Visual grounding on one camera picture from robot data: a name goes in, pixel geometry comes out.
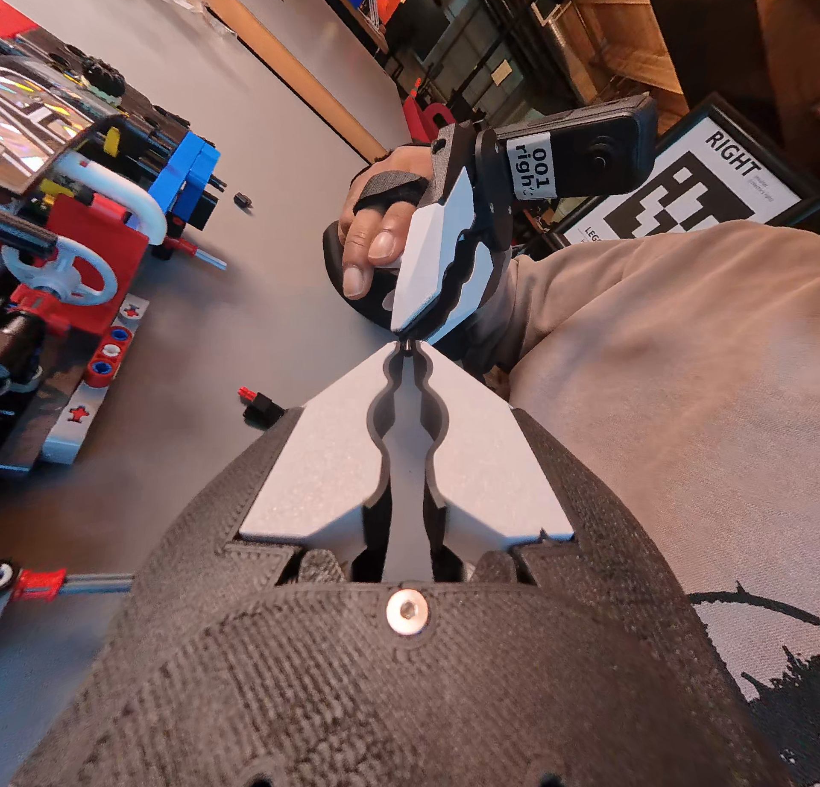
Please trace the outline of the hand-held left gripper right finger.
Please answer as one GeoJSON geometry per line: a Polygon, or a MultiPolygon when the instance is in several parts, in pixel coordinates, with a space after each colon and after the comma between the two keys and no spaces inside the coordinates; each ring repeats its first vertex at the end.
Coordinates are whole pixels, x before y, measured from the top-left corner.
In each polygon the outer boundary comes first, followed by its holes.
{"type": "Polygon", "coordinates": [[[425,457],[423,519],[435,577],[466,577],[487,552],[574,531],[513,408],[425,342],[414,343],[425,457]]]}

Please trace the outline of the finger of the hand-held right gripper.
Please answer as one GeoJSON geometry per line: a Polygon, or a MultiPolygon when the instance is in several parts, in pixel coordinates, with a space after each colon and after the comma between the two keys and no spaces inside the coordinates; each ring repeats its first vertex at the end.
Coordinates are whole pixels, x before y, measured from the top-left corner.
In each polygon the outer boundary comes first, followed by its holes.
{"type": "Polygon", "coordinates": [[[445,272],[439,296],[418,322],[418,340],[435,344],[469,320],[480,308],[494,270],[493,256],[487,247],[457,251],[445,272]]]}
{"type": "Polygon", "coordinates": [[[398,271],[391,331],[409,333],[442,294],[447,268],[460,236],[475,221],[473,187],[462,169],[444,203],[420,206],[413,214],[398,271]]]}

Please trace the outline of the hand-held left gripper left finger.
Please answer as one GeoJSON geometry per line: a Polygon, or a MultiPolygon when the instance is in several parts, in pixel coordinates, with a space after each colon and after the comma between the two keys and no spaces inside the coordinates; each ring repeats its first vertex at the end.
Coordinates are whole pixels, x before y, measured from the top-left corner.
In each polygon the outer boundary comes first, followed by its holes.
{"type": "Polygon", "coordinates": [[[385,345],[306,402],[239,529],[246,542],[326,549],[352,568],[384,565],[402,351],[385,345]]]}

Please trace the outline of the black lego connector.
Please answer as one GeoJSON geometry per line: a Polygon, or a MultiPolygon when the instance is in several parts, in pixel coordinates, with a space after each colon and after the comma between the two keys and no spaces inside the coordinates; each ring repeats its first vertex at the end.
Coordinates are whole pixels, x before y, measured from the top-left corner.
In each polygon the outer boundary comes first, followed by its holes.
{"type": "Polygon", "coordinates": [[[276,425],[285,414],[285,409],[272,401],[267,395],[257,392],[256,400],[243,407],[243,419],[258,429],[267,430],[276,425]]]}

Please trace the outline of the lego car chassis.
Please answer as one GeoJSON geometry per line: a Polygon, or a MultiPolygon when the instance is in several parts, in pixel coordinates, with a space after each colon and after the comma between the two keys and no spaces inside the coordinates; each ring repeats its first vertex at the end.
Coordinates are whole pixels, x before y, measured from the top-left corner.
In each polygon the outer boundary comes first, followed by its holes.
{"type": "Polygon", "coordinates": [[[2,2],[1,470],[72,464],[148,310],[146,255],[225,269],[183,239],[220,153],[111,64],[2,2]]]}

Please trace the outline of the person's right hand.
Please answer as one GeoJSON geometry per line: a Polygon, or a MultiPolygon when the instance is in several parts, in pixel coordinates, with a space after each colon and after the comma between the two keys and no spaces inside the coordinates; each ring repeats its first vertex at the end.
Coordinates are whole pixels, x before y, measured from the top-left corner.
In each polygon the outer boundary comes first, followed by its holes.
{"type": "Polygon", "coordinates": [[[359,300],[369,291],[375,268],[393,264],[404,252],[415,212],[412,204],[397,202],[386,209],[354,205],[368,181],[389,171],[431,178],[429,146],[400,146],[354,177],[339,217],[338,237],[343,247],[343,295],[359,300]]]}

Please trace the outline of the framed black white marker sign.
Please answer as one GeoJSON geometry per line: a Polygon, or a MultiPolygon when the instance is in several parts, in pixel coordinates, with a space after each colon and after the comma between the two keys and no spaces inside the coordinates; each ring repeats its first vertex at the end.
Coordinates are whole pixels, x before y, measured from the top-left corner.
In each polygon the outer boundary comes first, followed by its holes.
{"type": "Polygon", "coordinates": [[[532,255],[734,220],[795,227],[818,214],[818,200],[818,180],[713,93],[664,133],[653,171],[640,187],[587,199],[550,228],[532,255]]]}

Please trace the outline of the red plastic bin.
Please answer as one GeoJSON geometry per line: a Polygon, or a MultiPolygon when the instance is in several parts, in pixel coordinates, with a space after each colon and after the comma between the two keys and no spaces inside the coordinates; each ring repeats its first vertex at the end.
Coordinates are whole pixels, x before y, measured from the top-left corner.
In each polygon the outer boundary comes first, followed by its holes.
{"type": "Polygon", "coordinates": [[[423,109],[412,95],[405,99],[403,113],[411,139],[417,144],[430,145],[442,128],[457,123],[446,105],[435,102],[423,109]]]}

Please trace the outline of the person's beige sweatshirt torso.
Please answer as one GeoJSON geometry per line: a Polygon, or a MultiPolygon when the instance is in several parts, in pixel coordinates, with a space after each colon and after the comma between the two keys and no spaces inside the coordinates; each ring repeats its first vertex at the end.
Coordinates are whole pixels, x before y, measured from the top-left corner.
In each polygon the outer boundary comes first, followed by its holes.
{"type": "Polygon", "coordinates": [[[518,302],[513,402],[659,547],[798,785],[818,785],[818,296],[518,302]]]}

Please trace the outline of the brown cardboard sheet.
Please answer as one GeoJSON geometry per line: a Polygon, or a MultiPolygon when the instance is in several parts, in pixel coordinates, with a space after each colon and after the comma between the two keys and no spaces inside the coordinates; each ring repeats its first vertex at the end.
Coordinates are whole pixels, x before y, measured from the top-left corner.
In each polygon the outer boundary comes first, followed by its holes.
{"type": "Polygon", "coordinates": [[[262,64],[364,160],[386,149],[239,0],[201,0],[262,64]]]}

